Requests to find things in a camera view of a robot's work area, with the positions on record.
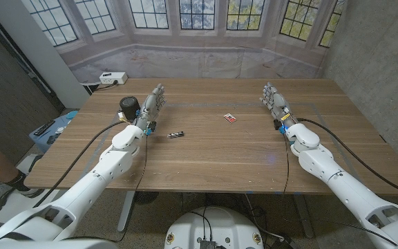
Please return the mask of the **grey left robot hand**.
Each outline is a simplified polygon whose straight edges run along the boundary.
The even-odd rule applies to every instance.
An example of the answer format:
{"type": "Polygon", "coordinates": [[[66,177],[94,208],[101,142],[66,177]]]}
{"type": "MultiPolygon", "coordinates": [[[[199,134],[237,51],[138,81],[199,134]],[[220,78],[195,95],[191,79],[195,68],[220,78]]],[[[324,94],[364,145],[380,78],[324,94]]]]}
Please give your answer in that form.
{"type": "Polygon", "coordinates": [[[158,84],[147,96],[146,100],[142,104],[140,113],[133,124],[143,131],[146,130],[148,125],[156,120],[165,102],[164,86],[162,84],[158,84]]]}

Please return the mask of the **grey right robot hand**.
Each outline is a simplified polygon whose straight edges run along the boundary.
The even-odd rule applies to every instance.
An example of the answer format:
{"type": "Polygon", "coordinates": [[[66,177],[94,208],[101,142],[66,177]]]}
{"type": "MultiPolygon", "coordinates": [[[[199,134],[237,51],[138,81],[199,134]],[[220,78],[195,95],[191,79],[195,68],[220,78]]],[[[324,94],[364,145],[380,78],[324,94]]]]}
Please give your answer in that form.
{"type": "Polygon", "coordinates": [[[292,125],[297,123],[292,114],[289,103],[271,82],[268,82],[264,86],[263,96],[260,98],[260,101],[271,112],[276,130],[282,129],[283,131],[286,131],[292,125]]]}

